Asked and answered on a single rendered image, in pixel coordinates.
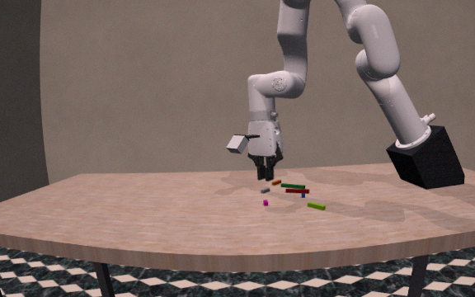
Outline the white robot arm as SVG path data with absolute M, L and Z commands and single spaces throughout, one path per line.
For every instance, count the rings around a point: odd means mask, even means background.
M 308 71 L 310 1 L 280 0 L 277 38 L 284 53 L 285 68 L 284 71 L 249 77 L 250 121 L 276 120 L 275 97 L 294 99 L 303 93 Z M 364 46 L 355 60 L 356 71 L 373 93 L 397 136 L 397 149 L 408 150 L 422 144 L 431 133 L 428 124 L 436 117 L 432 113 L 420 118 L 396 75 L 401 60 L 387 15 L 381 8 L 367 5 L 366 0 L 335 2 L 348 36 Z M 242 154 L 253 138 L 260 138 L 260 135 L 235 134 L 227 149 Z

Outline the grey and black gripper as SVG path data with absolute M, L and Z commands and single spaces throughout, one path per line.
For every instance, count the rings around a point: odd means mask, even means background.
M 248 135 L 251 134 L 260 135 L 260 138 L 250 139 L 247 144 L 248 157 L 252 159 L 257 167 L 257 180 L 266 179 L 267 182 L 271 181 L 274 179 L 274 166 L 283 159 L 283 143 L 279 121 L 250 121 Z M 264 157 L 266 157 L 266 165 L 264 165 Z

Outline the red rod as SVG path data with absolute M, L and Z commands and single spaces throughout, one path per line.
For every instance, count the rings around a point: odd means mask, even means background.
M 309 189 L 285 189 L 285 193 L 309 193 Z

